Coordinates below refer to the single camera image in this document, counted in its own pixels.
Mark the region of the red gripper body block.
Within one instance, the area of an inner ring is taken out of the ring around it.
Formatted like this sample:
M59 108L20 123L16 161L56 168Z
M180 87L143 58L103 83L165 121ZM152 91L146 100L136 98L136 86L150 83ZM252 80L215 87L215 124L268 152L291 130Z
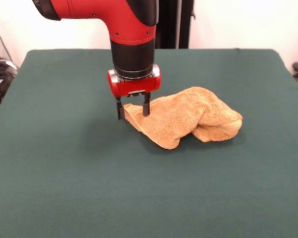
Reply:
M121 78L114 69L107 72L108 83L114 97L129 97L157 91L161 85L161 71L157 64L153 65L149 77L141 79Z

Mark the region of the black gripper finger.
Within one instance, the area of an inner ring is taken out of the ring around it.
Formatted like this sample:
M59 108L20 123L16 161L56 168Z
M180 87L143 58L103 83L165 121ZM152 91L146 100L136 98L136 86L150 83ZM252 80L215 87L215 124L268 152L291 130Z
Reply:
M121 97L116 97L116 106L117 106L118 120L125 119L125 111L124 111L123 104L121 102Z
M150 93L144 94L143 115L147 117L150 114Z

